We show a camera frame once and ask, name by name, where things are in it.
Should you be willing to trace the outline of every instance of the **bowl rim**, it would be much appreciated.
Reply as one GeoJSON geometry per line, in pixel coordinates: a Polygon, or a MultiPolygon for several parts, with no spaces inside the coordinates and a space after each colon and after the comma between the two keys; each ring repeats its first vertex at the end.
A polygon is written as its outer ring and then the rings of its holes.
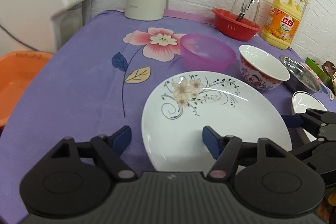
{"type": "Polygon", "coordinates": [[[217,41],[219,41],[219,42],[221,42],[221,43],[223,43],[224,44],[224,47],[227,47],[227,50],[228,51],[230,51],[231,53],[233,53],[233,55],[232,55],[232,58],[230,59],[230,60],[226,60],[226,63],[228,63],[229,65],[231,65],[235,60],[237,60],[237,54],[236,54],[236,52],[228,45],[228,44],[226,44],[224,41],[221,41],[221,40],[219,40],[219,39],[216,39],[216,38],[214,38],[214,37],[210,37],[210,36],[207,36],[207,35],[204,35],[204,34],[198,34],[198,33],[190,33],[190,34],[186,34],[186,35],[184,35],[184,36],[182,36],[181,38],[180,38],[180,47],[182,47],[182,48],[184,48],[186,51],[188,51],[190,54],[192,54],[192,55],[194,55],[194,56],[197,56],[198,58],[201,58],[202,60],[205,60],[205,61],[211,61],[211,62],[213,62],[213,63],[217,63],[217,64],[222,64],[223,63],[223,61],[218,61],[218,60],[211,60],[211,59],[209,59],[209,58],[205,58],[205,57],[203,57],[203,56],[201,56],[201,55],[198,55],[198,54],[196,54],[196,53],[193,53],[193,52],[191,52],[190,50],[188,50],[184,45],[183,45],[183,43],[184,43],[184,40],[186,40],[186,39],[188,39],[188,38],[190,38],[190,37],[194,37],[194,36],[197,36],[197,37],[202,37],[202,38],[207,38],[207,39],[212,39],[212,40],[217,40],[217,41]]]}
{"type": "Polygon", "coordinates": [[[308,92],[299,90],[299,91],[294,92],[294,94],[293,94],[293,96],[292,96],[292,109],[293,109],[293,112],[294,112],[295,114],[296,114],[296,112],[295,112],[295,109],[294,109],[293,100],[294,100],[294,96],[295,96],[296,94],[298,94],[298,93],[305,93],[305,94],[307,94],[307,95],[313,97],[315,100],[317,100],[317,101],[321,104],[321,106],[324,107],[325,111],[328,111],[327,108],[324,106],[324,104],[323,104],[319,99],[315,98],[312,94],[310,94],[310,93],[308,93],[308,92]]]}
{"type": "Polygon", "coordinates": [[[263,74],[265,74],[265,75],[267,75],[267,76],[269,76],[269,77],[271,77],[271,78],[273,78],[273,79],[276,79],[276,80],[279,80],[279,81],[284,82],[284,81],[289,80],[290,77],[291,77],[291,75],[290,75],[288,69],[285,67],[285,65],[284,65],[282,62],[280,62],[277,58],[275,58],[272,54],[270,54],[269,52],[264,51],[263,49],[260,49],[260,48],[258,48],[258,47],[252,46],[252,45],[244,44],[244,45],[240,45],[240,46],[239,46],[239,53],[240,53],[240,55],[241,55],[241,56],[242,56],[242,57],[243,57],[243,58],[244,58],[244,59],[245,59],[251,66],[253,66],[254,68],[256,68],[256,70],[261,71],[263,74]],[[244,46],[253,47],[253,48],[256,48],[256,49],[258,49],[258,50],[260,50],[260,51],[262,51],[262,52],[267,53],[267,54],[271,57],[271,59],[276,60],[279,64],[281,64],[281,65],[283,66],[283,68],[284,68],[284,69],[287,71],[287,73],[288,73],[288,78],[286,78],[286,79],[280,79],[280,78],[278,78],[278,77],[274,77],[274,76],[269,75],[268,73],[264,72],[264,71],[261,70],[260,68],[256,67],[255,65],[253,65],[253,64],[252,64],[252,63],[251,63],[251,62],[244,56],[244,54],[242,53],[242,48],[243,48],[244,46]]]}
{"type": "Polygon", "coordinates": [[[286,56],[286,55],[280,55],[280,62],[285,66],[285,68],[289,71],[289,73],[291,74],[291,75],[293,75],[296,79],[298,79],[299,81],[300,81],[300,83],[302,83],[306,88],[308,88],[309,90],[311,90],[311,91],[313,91],[313,92],[317,92],[317,93],[321,93],[322,92],[322,87],[321,87],[321,84],[318,82],[318,80],[315,78],[315,76],[309,71],[309,70],[307,70],[304,66],[302,66],[299,62],[297,62],[297,61],[295,61],[294,59],[292,59],[292,58],[290,58],[290,57],[288,57],[288,56],[286,56]],[[304,82],[302,82],[298,77],[296,77],[296,75],[295,74],[293,74],[288,68],[287,68],[287,66],[284,64],[284,59],[285,58],[289,58],[290,60],[292,60],[296,65],[298,65],[302,70],[305,70],[305,71],[308,71],[311,75],[312,75],[312,77],[314,78],[314,81],[316,81],[316,83],[318,83],[318,85],[319,85],[319,89],[318,90],[315,90],[315,89],[312,89],[311,87],[309,87],[309,86],[307,86],[304,82]]]}

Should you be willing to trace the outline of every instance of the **yellow bottle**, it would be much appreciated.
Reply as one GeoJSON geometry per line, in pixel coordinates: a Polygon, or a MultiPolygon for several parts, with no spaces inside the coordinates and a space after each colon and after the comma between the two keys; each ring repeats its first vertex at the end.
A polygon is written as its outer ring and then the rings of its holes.
{"type": "Polygon", "coordinates": [[[261,37],[272,46],[287,49],[295,35],[302,17],[302,7],[295,5],[294,0],[283,2],[274,0],[261,37]]]}

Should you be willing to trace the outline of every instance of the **ceramic bowl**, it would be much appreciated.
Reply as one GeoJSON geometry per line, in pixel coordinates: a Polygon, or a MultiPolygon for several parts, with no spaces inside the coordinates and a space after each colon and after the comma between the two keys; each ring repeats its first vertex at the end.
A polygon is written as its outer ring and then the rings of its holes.
{"type": "MultiPolygon", "coordinates": [[[[328,111],[325,106],[313,95],[304,91],[294,93],[292,97],[292,114],[305,113],[308,108],[328,111]]],[[[303,128],[298,128],[297,132],[304,144],[310,143],[316,138],[303,128]]]]}
{"type": "Polygon", "coordinates": [[[254,88],[271,90],[289,79],[286,67],[268,52],[251,45],[241,45],[239,52],[240,72],[254,88]]]}

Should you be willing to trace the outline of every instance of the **yellow leaf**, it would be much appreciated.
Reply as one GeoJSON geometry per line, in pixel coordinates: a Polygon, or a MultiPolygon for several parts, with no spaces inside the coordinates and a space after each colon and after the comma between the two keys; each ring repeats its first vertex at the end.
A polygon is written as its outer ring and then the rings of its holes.
{"type": "Polygon", "coordinates": [[[137,84],[145,82],[151,75],[151,67],[141,68],[134,70],[130,75],[125,79],[125,83],[137,84]]]}

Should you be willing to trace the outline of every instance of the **red and white bowl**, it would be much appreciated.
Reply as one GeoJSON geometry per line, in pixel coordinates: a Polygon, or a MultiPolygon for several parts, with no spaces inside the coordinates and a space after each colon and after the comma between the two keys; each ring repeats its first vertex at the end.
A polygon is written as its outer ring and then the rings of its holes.
{"type": "Polygon", "coordinates": [[[241,45],[239,52],[240,72],[254,88],[271,90],[289,79],[286,67],[268,52],[251,45],[241,45]]]}

